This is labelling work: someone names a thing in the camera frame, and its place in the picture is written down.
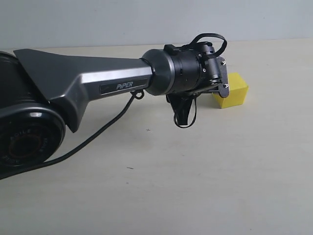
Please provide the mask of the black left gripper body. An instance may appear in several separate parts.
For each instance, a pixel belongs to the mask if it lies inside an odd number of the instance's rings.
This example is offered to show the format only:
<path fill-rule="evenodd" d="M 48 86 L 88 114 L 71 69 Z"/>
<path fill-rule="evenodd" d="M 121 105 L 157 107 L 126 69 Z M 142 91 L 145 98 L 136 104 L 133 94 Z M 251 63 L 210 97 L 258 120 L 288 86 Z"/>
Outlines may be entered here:
<path fill-rule="evenodd" d="M 219 89 L 219 84 L 211 85 L 208 87 L 200 87 L 195 90 L 183 91 L 177 93 L 170 93 L 166 95 L 166 101 L 172 108 L 178 108 L 192 98 L 198 97 L 201 94 L 211 93 Z"/>

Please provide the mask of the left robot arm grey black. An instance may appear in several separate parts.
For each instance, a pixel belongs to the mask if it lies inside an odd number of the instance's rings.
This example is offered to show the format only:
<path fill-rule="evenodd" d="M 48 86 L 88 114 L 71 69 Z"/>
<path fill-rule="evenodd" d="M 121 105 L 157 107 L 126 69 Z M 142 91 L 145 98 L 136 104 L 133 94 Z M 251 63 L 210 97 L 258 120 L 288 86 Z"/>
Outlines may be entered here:
<path fill-rule="evenodd" d="M 166 45 L 139 59 L 68 56 L 33 49 L 0 54 L 0 177 L 59 163 L 79 145 L 50 160 L 66 129 L 76 132 L 87 105 L 130 93 L 164 95 L 174 121 L 185 126 L 191 103 L 222 83 L 220 58 L 210 42 Z"/>

